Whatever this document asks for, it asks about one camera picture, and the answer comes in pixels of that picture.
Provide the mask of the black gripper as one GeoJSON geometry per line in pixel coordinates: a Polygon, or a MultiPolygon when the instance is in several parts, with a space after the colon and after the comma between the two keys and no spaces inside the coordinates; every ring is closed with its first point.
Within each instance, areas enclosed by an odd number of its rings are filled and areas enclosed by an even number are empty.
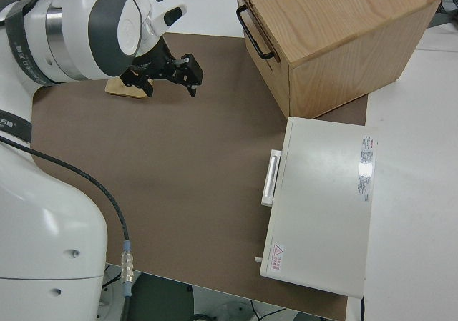
{"type": "Polygon", "coordinates": [[[147,53],[138,56],[120,76],[126,86],[123,94],[128,97],[152,97],[154,89],[149,79],[166,79],[171,82],[182,82],[194,97],[197,88],[203,82],[203,70],[192,54],[185,54],[176,59],[163,36],[147,53]]]}

